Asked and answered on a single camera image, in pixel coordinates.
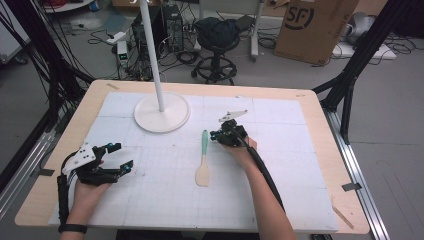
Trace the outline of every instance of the human hand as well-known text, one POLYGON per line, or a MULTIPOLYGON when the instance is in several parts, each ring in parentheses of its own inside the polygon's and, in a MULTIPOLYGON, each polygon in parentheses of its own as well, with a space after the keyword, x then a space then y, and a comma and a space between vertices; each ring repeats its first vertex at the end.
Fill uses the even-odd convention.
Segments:
MULTIPOLYGON (((252 138, 246 137, 244 140, 249 146, 253 147, 254 149, 257 148, 258 144, 252 138)), ((256 168, 255 161, 253 160, 252 156, 247 151, 247 148, 245 146, 243 147, 230 147, 226 145, 222 145, 222 146, 233 155, 233 157, 236 159, 236 161, 240 164, 240 166, 245 171, 247 171, 250 167, 256 168)))
POLYGON ((110 183, 105 183, 100 186, 94 186, 77 180, 75 183, 74 204, 66 223, 87 225, 94 209, 111 185, 110 183))

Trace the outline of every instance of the wooden spatula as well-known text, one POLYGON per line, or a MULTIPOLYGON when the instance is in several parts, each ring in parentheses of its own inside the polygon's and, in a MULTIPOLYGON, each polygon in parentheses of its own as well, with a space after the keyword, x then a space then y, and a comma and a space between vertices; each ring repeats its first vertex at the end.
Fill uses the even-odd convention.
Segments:
POLYGON ((206 148, 208 146, 208 131, 203 130, 202 135, 202 163, 196 171, 196 183, 201 187, 209 185, 209 168, 206 163, 206 148))

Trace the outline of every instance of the black wristband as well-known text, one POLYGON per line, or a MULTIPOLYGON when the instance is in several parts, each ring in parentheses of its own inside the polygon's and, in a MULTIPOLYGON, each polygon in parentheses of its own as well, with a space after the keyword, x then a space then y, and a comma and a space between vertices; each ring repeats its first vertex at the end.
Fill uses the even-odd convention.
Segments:
POLYGON ((78 224, 62 224, 59 226, 59 232, 80 232, 87 233, 87 226, 78 224))

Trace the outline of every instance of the wooden table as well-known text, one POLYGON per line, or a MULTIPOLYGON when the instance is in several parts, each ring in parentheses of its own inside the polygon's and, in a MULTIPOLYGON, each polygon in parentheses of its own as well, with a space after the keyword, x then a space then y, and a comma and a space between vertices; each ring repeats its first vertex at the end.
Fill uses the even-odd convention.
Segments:
MULTIPOLYGON (((369 225, 354 191, 345 192, 342 185, 350 183, 337 144, 323 114, 316 94, 310 90, 236 87, 197 84, 163 83, 164 91, 183 95, 248 96, 252 98, 299 101, 307 123, 316 156, 330 194, 340 230, 338 233, 367 234, 369 225)), ((56 176, 69 153, 78 149, 109 92, 152 93, 153 83, 97 80, 93 82, 45 165, 55 170, 51 177, 39 176, 19 210, 15 222, 21 226, 48 226, 57 203, 56 176)))

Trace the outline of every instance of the round white base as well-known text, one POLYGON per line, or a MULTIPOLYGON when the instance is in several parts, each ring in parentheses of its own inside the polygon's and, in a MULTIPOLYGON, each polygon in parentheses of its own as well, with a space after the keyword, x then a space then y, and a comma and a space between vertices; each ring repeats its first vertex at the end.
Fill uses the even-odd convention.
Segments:
POLYGON ((134 117, 143 129, 154 133, 172 132, 183 126, 190 116, 190 106, 179 94, 163 92, 165 110, 159 111, 156 94, 151 94, 137 104, 134 117))

